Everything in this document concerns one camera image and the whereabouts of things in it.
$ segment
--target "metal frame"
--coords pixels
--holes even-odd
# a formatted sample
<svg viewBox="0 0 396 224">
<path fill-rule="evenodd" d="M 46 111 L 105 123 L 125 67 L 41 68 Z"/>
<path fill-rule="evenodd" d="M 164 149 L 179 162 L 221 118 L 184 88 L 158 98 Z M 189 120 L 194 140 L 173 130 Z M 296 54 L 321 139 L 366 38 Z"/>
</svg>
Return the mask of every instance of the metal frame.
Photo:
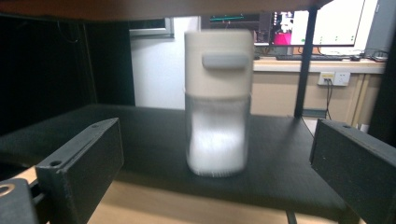
<svg viewBox="0 0 396 224">
<path fill-rule="evenodd" d="M 367 223 L 396 223 L 396 148 L 345 123 L 320 119 L 312 168 Z"/>
<path fill-rule="evenodd" d="M 318 7 L 312 6 L 311 8 L 309 8 L 308 12 L 309 12 L 309 17 L 308 17 L 308 24 L 306 27 L 303 60 L 301 62 L 296 106 L 294 107 L 295 118 L 300 118 L 303 115 L 306 82 L 308 80 L 309 64 L 312 56 L 312 49 L 314 48 L 313 42 L 314 42 L 315 23 L 317 21 L 317 15 L 318 15 Z"/>
<path fill-rule="evenodd" d="M 87 223 L 122 165 L 119 120 L 97 122 L 40 162 L 31 186 L 0 182 L 0 223 Z"/>
</svg>

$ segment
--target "computer monitor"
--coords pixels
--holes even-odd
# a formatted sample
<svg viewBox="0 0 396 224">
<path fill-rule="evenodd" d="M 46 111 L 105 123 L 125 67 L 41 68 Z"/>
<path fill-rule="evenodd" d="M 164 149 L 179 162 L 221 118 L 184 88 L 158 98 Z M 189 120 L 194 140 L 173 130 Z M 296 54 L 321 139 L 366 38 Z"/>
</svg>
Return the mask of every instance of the computer monitor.
<svg viewBox="0 0 396 224">
<path fill-rule="evenodd" d="M 364 0 L 334 0 L 318 11 L 314 46 L 353 47 L 361 22 Z M 278 11 L 272 14 L 271 46 L 304 45 L 307 11 Z"/>
<path fill-rule="evenodd" d="M 333 0 L 318 11 L 314 46 L 353 47 L 365 0 Z M 210 29 L 248 29 L 256 46 L 302 47 L 308 11 L 211 16 Z"/>
</svg>

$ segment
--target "container handle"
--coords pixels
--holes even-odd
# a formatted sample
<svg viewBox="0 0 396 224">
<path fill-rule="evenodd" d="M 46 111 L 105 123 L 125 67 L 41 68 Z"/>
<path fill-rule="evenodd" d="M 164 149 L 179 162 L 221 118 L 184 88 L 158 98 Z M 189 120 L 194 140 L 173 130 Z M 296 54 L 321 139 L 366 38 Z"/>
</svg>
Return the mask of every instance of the container handle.
<svg viewBox="0 0 396 224">
<path fill-rule="evenodd" d="M 206 69 L 244 69 L 249 62 L 242 53 L 204 53 L 202 65 Z"/>
</svg>

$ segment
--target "wall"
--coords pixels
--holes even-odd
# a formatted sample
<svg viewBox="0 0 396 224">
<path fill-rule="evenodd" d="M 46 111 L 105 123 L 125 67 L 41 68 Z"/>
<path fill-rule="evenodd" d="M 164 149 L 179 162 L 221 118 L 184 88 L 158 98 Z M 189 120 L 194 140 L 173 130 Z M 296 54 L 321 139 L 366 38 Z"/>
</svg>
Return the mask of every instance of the wall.
<svg viewBox="0 0 396 224">
<path fill-rule="evenodd" d="M 174 18 L 175 38 L 131 41 L 136 106 L 184 109 L 184 33 L 198 17 Z"/>
</svg>

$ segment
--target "screw hole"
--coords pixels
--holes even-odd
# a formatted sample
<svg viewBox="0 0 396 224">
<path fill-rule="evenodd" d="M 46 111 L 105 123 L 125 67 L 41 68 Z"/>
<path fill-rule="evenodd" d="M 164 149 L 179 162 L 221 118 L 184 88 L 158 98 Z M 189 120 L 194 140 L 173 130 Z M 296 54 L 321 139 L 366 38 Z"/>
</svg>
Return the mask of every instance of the screw hole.
<svg viewBox="0 0 396 224">
<path fill-rule="evenodd" d="M 15 185 L 13 184 L 0 185 L 0 197 L 9 194 L 14 189 L 15 189 Z"/>
<path fill-rule="evenodd" d="M 62 163 L 61 161 L 52 161 L 49 165 L 50 166 L 57 166 L 57 165 L 59 165 L 61 163 Z"/>
</svg>

